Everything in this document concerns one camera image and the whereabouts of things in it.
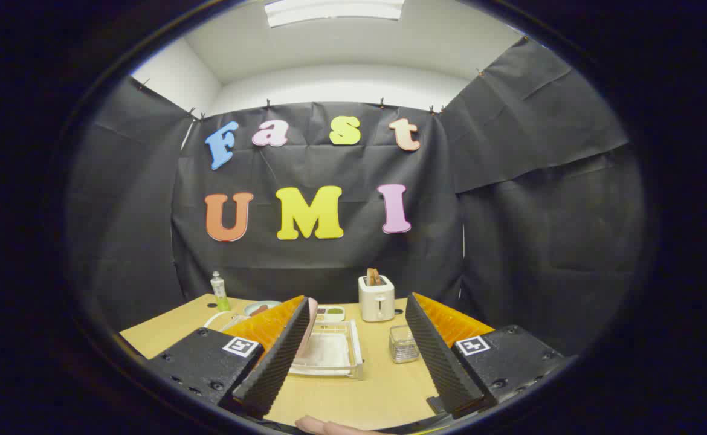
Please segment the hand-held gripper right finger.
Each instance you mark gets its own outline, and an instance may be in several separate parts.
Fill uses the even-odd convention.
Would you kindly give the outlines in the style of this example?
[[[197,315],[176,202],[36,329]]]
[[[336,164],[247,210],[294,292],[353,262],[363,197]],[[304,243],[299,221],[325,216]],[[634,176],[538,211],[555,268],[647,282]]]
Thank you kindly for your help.
[[[493,329],[417,292],[404,314],[443,408],[455,418],[508,401],[576,358],[518,325]]]

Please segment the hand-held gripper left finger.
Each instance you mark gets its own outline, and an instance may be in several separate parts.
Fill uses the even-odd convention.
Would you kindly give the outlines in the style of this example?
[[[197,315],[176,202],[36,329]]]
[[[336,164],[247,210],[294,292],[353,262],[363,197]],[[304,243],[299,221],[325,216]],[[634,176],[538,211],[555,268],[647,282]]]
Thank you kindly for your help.
[[[181,394],[249,416],[269,413],[311,324],[299,295],[224,332],[199,327],[149,360]]]

